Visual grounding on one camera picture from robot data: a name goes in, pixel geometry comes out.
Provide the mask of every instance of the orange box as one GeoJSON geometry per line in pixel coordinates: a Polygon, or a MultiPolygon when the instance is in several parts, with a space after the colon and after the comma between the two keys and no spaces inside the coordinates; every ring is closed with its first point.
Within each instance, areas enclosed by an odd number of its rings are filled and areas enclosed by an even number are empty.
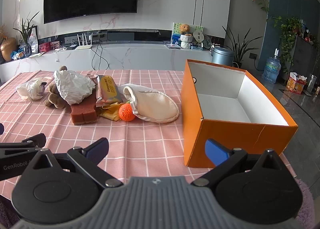
{"type": "Polygon", "coordinates": [[[287,88],[292,92],[296,94],[301,94],[304,85],[307,83],[307,81],[302,80],[294,80],[292,77],[289,77],[287,88]]]}
{"type": "Polygon", "coordinates": [[[214,167],[204,150],[209,138],[229,149],[281,154],[298,129],[273,95],[238,68],[187,59],[181,100],[188,167],[214,167]]]}

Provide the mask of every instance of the trash can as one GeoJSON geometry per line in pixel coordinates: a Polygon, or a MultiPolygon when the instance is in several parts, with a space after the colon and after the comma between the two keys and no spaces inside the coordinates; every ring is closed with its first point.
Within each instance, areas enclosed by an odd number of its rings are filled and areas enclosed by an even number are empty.
{"type": "Polygon", "coordinates": [[[234,55],[235,53],[229,49],[215,47],[214,50],[211,51],[211,62],[232,67],[234,55]]]}

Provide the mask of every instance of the yellow cloth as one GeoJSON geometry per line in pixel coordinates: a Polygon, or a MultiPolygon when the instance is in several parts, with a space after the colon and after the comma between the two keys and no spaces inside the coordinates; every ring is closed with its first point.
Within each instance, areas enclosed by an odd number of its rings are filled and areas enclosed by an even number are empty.
{"type": "Polygon", "coordinates": [[[108,118],[112,121],[120,121],[121,119],[119,117],[119,109],[122,105],[123,103],[114,103],[108,106],[100,107],[98,115],[104,118],[108,118]]]}

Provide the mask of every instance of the reddish-brown sponge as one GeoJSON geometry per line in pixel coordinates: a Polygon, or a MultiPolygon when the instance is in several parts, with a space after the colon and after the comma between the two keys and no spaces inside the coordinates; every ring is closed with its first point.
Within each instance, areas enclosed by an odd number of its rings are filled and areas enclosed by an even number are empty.
{"type": "Polygon", "coordinates": [[[96,92],[94,90],[81,103],[71,105],[71,120],[73,124],[78,125],[97,121],[96,102],[96,92]]]}

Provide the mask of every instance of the table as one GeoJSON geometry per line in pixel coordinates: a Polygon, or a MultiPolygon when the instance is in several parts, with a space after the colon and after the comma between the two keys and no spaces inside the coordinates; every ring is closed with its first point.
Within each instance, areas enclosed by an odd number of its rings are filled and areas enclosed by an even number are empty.
{"type": "MultiPolygon", "coordinates": [[[[141,84],[169,95],[181,110],[182,71],[107,70],[82,71],[81,74],[112,76],[117,85],[141,84]]],[[[188,168],[183,159],[182,115],[172,123],[157,124],[136,118],[132,122],[114,122],[99,117],[97,123],[74,126],[70,107],[47,108],[43,99],[22,100],[17,85],[37,77],[53,79],[53,72],[20,73],[0,87],[0,122],[5,132],[0,142],[20,142],[38,133],[47,138],[45,147],[63,153],[74,146],[87,147],[101,137],[109,140],[109,153],[99,167],[127,182],[131,176],[185,176],[188,182],[206,173],[208,168],[188,168]]],[[[10,199],[19,178],[0,181],[0,193],[10,199]]]]}

